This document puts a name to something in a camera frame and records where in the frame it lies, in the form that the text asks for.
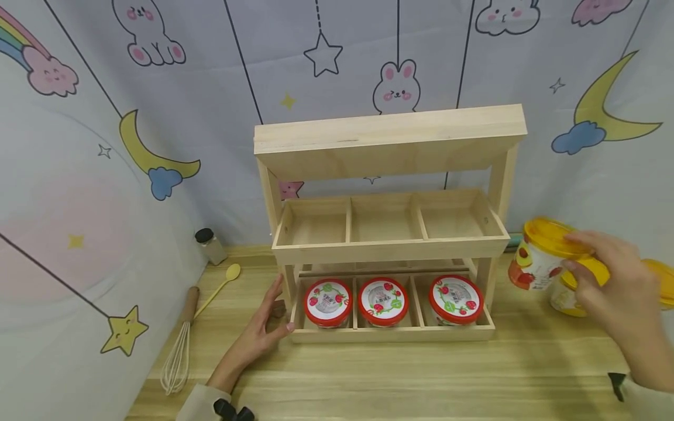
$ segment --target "black jar lid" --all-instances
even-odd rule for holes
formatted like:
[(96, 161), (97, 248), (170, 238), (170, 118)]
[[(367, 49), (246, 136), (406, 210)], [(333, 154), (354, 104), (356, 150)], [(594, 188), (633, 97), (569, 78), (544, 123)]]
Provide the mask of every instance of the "black jar lid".
[(196, 234), (194, 234), (194, 238), (196, 238), (199, 244), (206, 244), (207, 242), (211, 241), (213, 236), (213, 230), (210, 228), (202, 228), (198, 230)]

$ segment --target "yellow crescent moon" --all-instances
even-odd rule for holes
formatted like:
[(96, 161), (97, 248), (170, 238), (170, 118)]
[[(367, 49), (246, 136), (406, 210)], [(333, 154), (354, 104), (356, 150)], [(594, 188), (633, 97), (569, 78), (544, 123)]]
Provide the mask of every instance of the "yellow crescent moon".
[(131, 154), (133, 161), (138, 165), (138, 168), (147, 174), (152, 168), (159, 168), (162, 166), (167, 170), (176, 170), (177, 172), (180, 172), (180, 175), (183, 176), (184, 179), (188, 179), (199, 172), (199, 169), (202, 167), (202, 162), (199, 160), (193, 162), (180, 162), (169, 160), (150, 152), (138, 136), (138, 129), (136, 126), (137, 115), (138, 110), (133, 110), (122, 117), (122, 121), (119, 122), (119, 135), (121, 136), (127, 151)]
[(653, 133), (662, 123), (635, 123), (633, 121), (617, 119), (607, 113), (605, 108), (606, 97), (611, 87), (620, 75), (620, 72), (637, 53), (634, 51), (611, 66), (602, 76), (585, 91), (576, 107), (574, 121), (576, 124), (583, 121), (596, 123), (597, 127), (606, 131), (605, 141), (619, 141), (635, 139)]

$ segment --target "plastic cup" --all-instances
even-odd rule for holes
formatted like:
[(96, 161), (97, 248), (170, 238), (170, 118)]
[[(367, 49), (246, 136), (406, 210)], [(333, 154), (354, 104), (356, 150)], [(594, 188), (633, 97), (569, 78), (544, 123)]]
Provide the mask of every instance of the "plastic cup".
[(661, 261), (642, 260), (660, 278), (660, 304), (664, 311), (674, 309), (674, 269)]
[[(581, 265), (587, 267), (596, 277), (600, 286), (606, 284), (611, 276), (608, 268), (599, 260), (591, 257), (578, 261)], [(557, 282), (552, 285), (550, 295), (550, 305), (553, 309), (573, 317), (587, 317), (588, 313), (582, 305), (576, 301), (576, 288), (578, 281), (571, 272), (564, 272)]]
[(374, 327), (397, 325), (407, 315), (409, 305), (407, 292), (391, 278), (365, 282), (358, 297), (361, 314)]
[(304, 312), (318, 327), (346, 327), (351, 315), (351, 290), (337, 279), (324, 279), (312, 285), (304, 297)]
[(443, 275), (436, 278), (428, 293), (439, 326), (475, 323), (484, 308), (482, 292), (468, 278)]
[(508, 268), (510, 281), (523, 290), (546, 290), (565, 271), (564, 259), (592, 255), (584, 245), (564, 239), (575, 228), (547, 218), (524, 224), (524, 238)]

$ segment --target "sleeve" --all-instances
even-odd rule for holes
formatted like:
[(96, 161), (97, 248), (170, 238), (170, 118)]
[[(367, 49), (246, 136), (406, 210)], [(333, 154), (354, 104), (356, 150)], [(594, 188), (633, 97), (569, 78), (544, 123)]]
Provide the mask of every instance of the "sleeve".
[(635, 421), (674, 420), (674, 395), (641, 387), (627, 376), (620, 387)]
[(185, 405), (180, 409), (175, 420), (220, 421), (220, 417), (213, 410), (213, 403), (218, 399), (225, 399), (230, 402), (232, 397), (228, 393), (213, 387), (197, 384), (187, 397)]

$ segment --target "rainbow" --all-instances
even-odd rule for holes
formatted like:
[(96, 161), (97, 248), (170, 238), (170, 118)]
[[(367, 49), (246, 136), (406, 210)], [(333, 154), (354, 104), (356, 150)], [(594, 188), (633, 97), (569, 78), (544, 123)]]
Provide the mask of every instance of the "rainbow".
[(35, 48), (47, 59), (51, 57), (47, 49), (26, 27), (21, 25), (21, 22), (0, 7), (0, 53), (11, 57), (26, 71), (31, 71), (23, 55), (23, 50), (27, 46)]

